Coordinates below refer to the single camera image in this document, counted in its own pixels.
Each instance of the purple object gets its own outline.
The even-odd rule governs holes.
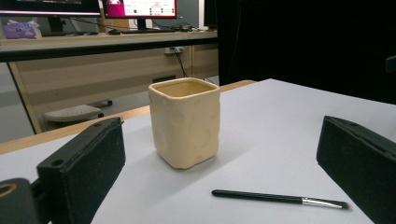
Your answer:
[[[18,22],[5,25],[7,39],[35,38],[35,28],[28,22]]]

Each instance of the gray stool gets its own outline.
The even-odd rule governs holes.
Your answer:
[[[93,116],[102,118],[102,110],[90,105],[78,105],[66,109],[51,111],[45,114],[47,120],[55,122],[77,121],[88,119]]]

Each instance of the black curtain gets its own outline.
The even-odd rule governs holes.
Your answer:
[[[220,85],[275,78],[396,103],[396,1],[217,0]]]

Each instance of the cream ceramic cup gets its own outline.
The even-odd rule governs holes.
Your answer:
[[[148,87],[154,145],[171,166],[188,169],[219,150],[219,86],[193,77]]]

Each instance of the computer monitor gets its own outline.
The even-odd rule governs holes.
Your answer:
[[[100,18],[97,0],[1,0],[0,16],[47,17],[50,30],[64,30],[61,18]]]
[[[204,1],[204,26],[207,26],[209,30],[218,29],[216,0]]]
[[[147,30],[146,19],[176,19],[177,0],[103,0],[106,19],[137,20],[138,30]]]

